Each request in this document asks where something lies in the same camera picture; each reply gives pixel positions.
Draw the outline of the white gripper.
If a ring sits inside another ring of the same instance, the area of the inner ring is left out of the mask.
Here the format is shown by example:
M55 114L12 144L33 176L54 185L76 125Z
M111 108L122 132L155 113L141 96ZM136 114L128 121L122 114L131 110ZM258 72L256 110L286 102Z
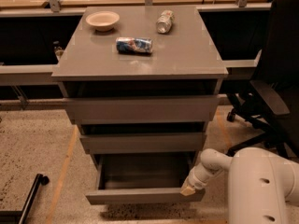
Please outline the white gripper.
M191 196L196 189L203 189L211 178L214 178L221 172L220 169L213 170L206 168L202 163L194 166L188 177L180 188L180 194L183 196Z

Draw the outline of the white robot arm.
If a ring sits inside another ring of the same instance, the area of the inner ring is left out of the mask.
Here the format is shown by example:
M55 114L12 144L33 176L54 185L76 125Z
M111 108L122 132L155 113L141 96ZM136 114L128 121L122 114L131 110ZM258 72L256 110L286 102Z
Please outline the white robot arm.
M299 201L299 163L257 147L233 157L207 148L180 193L193 195L222 171L228 172L229 224L289 224L286 202Z

